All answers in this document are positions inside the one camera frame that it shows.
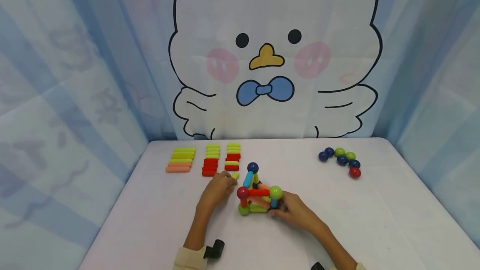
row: cream sleeve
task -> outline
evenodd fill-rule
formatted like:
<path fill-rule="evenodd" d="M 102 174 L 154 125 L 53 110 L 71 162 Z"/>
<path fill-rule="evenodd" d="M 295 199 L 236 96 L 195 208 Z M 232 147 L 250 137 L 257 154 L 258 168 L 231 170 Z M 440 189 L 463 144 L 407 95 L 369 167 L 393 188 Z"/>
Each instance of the cream sleeve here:
<path fill-rule="evenodd" d="M 206 246 L 199 251 L 180 248 L 175 257 L 173 270 L 205 270 L 207 269 L 207 259 L 203 258 Z"/>
<path fill-rule="evenodd" d="M 355 270 L 367 270 L 367 268 L 365 268 L 362 264 L 358 263 Z"/>

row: bird eye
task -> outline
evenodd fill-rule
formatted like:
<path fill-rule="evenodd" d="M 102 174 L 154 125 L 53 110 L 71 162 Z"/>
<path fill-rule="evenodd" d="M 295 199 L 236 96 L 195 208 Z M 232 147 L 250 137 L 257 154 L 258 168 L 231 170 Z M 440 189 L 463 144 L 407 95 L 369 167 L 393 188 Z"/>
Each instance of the bird eye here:
<path fill-rule="evenodd" d="M 248 45 L 248 41 L 248 35 L 246 33 L 241 33 L 237 36 L 235 43 L 237 43 L 237 46 L 239 46 L 240 48 L 244 48 Z"/>
<path fill-rule="evenodd" d="M 291 30 L 288 33 L 288 41 L 292 44 L 297 44 L 301 40 L 300 30 Z"/>

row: blue bow tie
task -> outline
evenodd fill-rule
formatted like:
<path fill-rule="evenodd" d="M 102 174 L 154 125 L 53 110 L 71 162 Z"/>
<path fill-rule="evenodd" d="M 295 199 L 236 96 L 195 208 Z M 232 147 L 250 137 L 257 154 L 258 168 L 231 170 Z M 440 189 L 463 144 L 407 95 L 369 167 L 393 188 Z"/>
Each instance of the blue bow tie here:
<path fill-rule="evenodd" d="M 247 106 L 261 95 L 284 102 L 290 100 L 293 93 L 295 93 L 295 87 L 292 81 L 283 76 L 272 78 L 268 85 L 264 86 L 255 80 L 247 80 L 237 90 L 237 102 L 241 106 Z"/>

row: table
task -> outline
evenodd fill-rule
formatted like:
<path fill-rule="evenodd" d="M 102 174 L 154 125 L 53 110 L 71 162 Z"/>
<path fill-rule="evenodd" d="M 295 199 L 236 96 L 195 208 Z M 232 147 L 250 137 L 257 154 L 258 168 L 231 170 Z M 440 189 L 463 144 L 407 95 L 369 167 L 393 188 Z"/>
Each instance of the table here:
<path fill-rule="evenodd" d="M 295 192 L 369 270 L 475 269 L 480 251 L 382 138 L 298 140 L 154 141 L 132 173 L 81 270 L 169 270 L 190 228 L 197 200 L 209 181 L 201 176 L 207 144 L 220 144 L 219 171 L 228 142 L 241 144 L 240 179 L 249 162 L 260 180 Z M 177 147 L 196 147 L 189 173 L 165 173 Z M 353 180 L 334 159 L 319 162 L 326 147 L 357 154 L 362 176 Z M 210 269 L 309 270 L 325 251 L 305 232 L 267 214 L 243 217 L 238 198 L 212 217 L 207 245 L 222 239 L 221 259 Z"/>

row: bird beak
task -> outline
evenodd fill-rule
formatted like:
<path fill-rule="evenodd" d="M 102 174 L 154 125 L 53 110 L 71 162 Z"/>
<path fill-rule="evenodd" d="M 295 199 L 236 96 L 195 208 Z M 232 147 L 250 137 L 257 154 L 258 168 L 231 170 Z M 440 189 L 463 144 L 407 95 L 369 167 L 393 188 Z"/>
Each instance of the bird beak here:
<path fill-rule="evenodd" d="M 285 59 L 281 55 L 275 54 L 275 49 L 269 43 L 265 43 L 260 47 L 258 55 L 254 57 L 249 64 L 250 70 L 264 67 L 280 67 L 285 63 Z"/>

